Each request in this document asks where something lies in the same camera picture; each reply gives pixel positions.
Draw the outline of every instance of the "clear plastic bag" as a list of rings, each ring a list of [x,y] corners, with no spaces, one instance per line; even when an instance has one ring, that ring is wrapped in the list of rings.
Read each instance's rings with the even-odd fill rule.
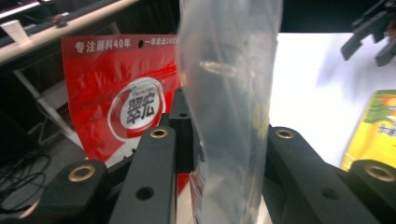
[[[255,223],[262,194],[280,0],[193,0],[178,66],[203,156],[196,223]]]

